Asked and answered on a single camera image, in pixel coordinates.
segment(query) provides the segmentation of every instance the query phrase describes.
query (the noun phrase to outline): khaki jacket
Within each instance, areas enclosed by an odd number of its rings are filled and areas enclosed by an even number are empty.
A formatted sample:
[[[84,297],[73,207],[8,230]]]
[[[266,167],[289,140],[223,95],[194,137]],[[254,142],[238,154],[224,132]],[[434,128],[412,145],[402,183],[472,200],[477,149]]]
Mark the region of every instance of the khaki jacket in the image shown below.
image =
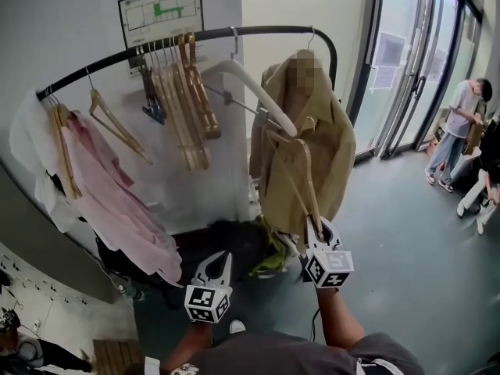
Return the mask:
[[[351,122],[331,90],[330,78],[310,50],[301,50],[280,65],[271,66],[262,75],[262,87],[270,97],[284,108],[286,94],[298,88],[305,105],[292,119],[298,137],[309,146],[312,158],[312,182],[320,215],[332,220],[340,209],[355,158],[355,136]],[[271,226],[300,237],[299,251],[305,251],[303,234],[305,214],[294,193],[289,177],[273,147],[263,136],[265,116],[258,115],[252,126],[250,175],[260,177],[259,197],[262,214]],[[290,175],[298,185],[302,200],[310,212],[310,201],[305,186],[303,154],[278,146],[280,156],[294,169]]]

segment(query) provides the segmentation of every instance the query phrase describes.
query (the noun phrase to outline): white pants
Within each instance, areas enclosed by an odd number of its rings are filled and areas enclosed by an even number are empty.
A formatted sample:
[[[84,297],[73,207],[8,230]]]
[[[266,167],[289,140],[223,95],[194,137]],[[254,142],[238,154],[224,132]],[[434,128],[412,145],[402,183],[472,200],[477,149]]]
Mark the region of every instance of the white pants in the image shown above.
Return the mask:
[[[477,176],[477,183],[471,187],[469,193],[467,193],[464,198],[460,201],[459,204],[462,204],[466,209],[469,209],[470,206],[476,201],[477,196],[486,188],[486,182],[484,182],[484,175],[486,175],[485,170],[479,170],[479,174]],[[491,218],[493,212],[497,206],[490,202],[488,207],[482,207],[479,213],[477,214],[478,220],[485,225],[486,222]]]

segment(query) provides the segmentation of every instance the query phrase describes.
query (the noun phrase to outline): dark hair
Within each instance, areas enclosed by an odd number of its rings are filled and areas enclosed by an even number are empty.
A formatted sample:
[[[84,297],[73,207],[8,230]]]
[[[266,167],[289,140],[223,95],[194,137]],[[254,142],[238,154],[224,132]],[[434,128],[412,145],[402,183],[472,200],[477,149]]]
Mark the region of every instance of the dark hair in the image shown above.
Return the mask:
[[[493,95],[493,88],[490,81],[486,78],[478,78],[477,83],[481,86],[481,97],[485,102],[489,102]]]

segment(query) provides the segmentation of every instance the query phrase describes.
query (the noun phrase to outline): clothing rack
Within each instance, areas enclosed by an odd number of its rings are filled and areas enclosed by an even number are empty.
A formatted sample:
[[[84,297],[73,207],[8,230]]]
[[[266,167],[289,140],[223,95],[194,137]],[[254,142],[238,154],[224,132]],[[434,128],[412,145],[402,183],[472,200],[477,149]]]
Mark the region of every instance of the clothing rack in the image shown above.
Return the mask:
[[[261,26],[261,27],[238,27],[235,28],[237,35],[238,36],[244,36],[248,34],[308,34],[312,33],[312,37],[314,38],[316,35],[323,39],[324,42],[327,44],[328,50],[330,51],[330,69],[328,70],[328,74],[331,79],[331,84],[332,84],[332,89],[335,88],[335,77],[337,74],[337,49],[335,48],[334,43],[332,40],[325,35],[324,32],[321,30],[317,30],[314,27],[297,27],[297,26],[288,26],[288,25],[273,25],[273,26]],[[196,41],[208,41],[211,39],[219,39],[219,38],[234,38],[234,33],[231,28],[220,28],[220,29],[213,29],[213,30],[203,30],[201,32],[195,32],[195,40]],[[189,42],[188,36],[185,36],[185,41],[186,43]],[[149,42],[144,45],[142,45],[142,50],[144,50],[144,53],[149,53],[150,52],[150,46],[151,51],[153,50],[160,50],[163,48],[163,46],[168,46],[170,43],[170,46],[177,45],[177,38],[173,38],[173,44],[172,44],[172,39],[160,39],[158,41],[154,42]],[[37,98],[38,100],[43,100],[47,96],[51,95],[52,93],[64,88],[65,86],[68,86],[69,84],[72,84],[76,80],[79,80],[83,77],[86,77],[90,73],[97,72],[99,70],[102,70],[108,66],[112,66],[117,63],[121,63],[122,61],[131,59],[132,57],[135,57],[138,55],[138,50],[136,47],[128,48],[127,50],[123,50],[122,52],[110,55],[104,59],[100,59],[99,61],[93,62],[92,64],[75,71],[68,75],[67,77],[64,77],[61,80],[58,80],[54,84],[51,84],[47,86],[45,89],[42,91],[39,91],[37,93]]]

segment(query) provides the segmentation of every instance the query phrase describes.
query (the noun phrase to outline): floor plan sign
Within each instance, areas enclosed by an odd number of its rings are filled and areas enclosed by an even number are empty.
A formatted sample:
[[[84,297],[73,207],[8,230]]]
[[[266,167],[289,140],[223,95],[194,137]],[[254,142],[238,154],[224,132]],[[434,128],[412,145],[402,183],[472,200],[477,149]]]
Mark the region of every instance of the floor plan sign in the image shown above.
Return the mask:
[[[119,5],[128,48],[203,30],[202,0],[120,0]],[[136,61],[130,60],[131,73],[137,72]]]

